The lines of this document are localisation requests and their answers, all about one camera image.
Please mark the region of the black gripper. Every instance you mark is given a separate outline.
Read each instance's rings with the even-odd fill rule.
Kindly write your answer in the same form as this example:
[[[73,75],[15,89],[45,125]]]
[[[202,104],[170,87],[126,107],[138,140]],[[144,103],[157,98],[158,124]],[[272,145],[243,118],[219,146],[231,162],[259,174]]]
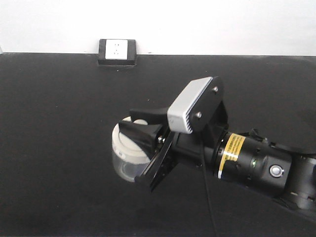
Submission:
[[[135,178],[151,191],[179,163],[201,168],[204,176],[215,167],[215,158],[228,128],[228,116],[222,102],[215,115],[200,132],[172,132],[167,120],[168,107],[130,109],[132,121],[142,119],[148,125],[120,120],[119,131],[147,155],[150,163]]]

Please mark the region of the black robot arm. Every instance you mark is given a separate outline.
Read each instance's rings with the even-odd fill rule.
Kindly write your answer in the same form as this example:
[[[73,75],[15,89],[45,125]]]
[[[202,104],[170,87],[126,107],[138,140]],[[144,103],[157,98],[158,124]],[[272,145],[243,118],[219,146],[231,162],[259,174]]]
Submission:
[[[204,173],[263,193],[285,208],[315,216],[316,156],[281,146],[256,130],[232,133],[222,101],[196,102],[184,113],[186,129],[171,108],[130,111],[119,131],[136,143],[150,162],[136,175],[153,190],[179,163],[196,164]]]

